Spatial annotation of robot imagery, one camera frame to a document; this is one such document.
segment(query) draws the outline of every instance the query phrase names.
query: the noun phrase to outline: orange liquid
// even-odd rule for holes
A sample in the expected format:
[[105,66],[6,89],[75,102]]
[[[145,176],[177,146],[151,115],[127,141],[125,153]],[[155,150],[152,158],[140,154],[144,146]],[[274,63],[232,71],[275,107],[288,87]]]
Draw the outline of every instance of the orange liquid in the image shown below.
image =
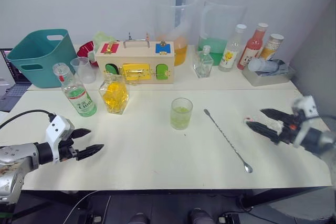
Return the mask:
[[175,49],[175,63],[174,66],[181,65],[185,61],[185,57],[187,55],[187,46]]

